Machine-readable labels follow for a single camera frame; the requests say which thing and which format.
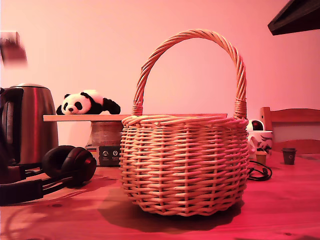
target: kettle handle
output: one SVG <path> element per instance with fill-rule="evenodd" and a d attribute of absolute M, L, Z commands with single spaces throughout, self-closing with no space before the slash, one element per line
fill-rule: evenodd
<path fill-rule="evenodd" d="M 24 90 L 19 87 L 0 89 L 0 123 L 15 163 L 20 162 L 23 94 Z"/>

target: basket handle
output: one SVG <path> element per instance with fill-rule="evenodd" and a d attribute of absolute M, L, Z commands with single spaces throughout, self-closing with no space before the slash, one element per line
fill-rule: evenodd
<path fill-rule="evenodd" d="M 141 116 L 143 114 L 144 91 L 148 75 L 160 56 L 173 45 L 187 39 L 208 39 L 217 43 L 230 55 L 236 67 L 236 96 L 235 109 L 233 117 L 236 119 L 247 118 L 247 102 L 246 102 L 246 68 L 242 57 L 238 50 L 231 45 L 222 35 L 209 30 L 195 29 L 180 32 L 163 42 L 149 57 L 148 61 L 142 66 L 139 81 L 136 86 L 136 92 L 133 101 L 132 115 Z"/>

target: wall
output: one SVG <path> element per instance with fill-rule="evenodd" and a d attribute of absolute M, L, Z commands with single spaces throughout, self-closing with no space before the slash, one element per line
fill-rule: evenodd
<path fill-rule="evenodd" d="M 141 66 L 172 35 L 216 31 L 247 69 L 248 118 L 260 107 L 319 108 L 320 32 L 272 36 L 268 23 L 288 0 L 2 0 L 1 30 L 18 31 L 27 67 L 1 67 L 1 86 L 97 89 L 130 114 Z M 233 114 L 235 70 L 216 44 L 192 39 L 168 50 L 145 87 L 144 113 Z M 59 144 L 84 146 L 89 122 L 60 122 Z"/>

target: wicker basket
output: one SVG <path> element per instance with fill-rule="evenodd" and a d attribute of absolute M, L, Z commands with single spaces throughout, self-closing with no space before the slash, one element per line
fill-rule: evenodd
<path fill-rule="evenodd" d="M 233 117 L 142 115 L 157 59 L 187 39 L 214 41 L 236 67 Z M 122 120 L 121 182 L 134 204 L 160 215 L 211 215 L 241 200 L 248 177 L 246 71 L 238 50 L 216 32 L 196 29 L 161 44 L 141 69 L 132 115 Z"/>

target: headphone ear cup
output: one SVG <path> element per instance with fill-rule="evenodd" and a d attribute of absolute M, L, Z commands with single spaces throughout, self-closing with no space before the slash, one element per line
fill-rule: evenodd
<path fill-rule="evenodd" d="M 91 152 L 83 147 L 75 147 L 70 151 L 63 162 L 61 172 L 68 173 L 75 171 L 72 184 L 80 185 L 93 177 L 96 167 L 97 161 L 94 159 Z"/>
<path fill-rule="evenodd" d="M 62 174 L 62 166 L 74 146 L 62 145 L 49 150 L 42 159 L 42 169 L 50 178 Z"/>

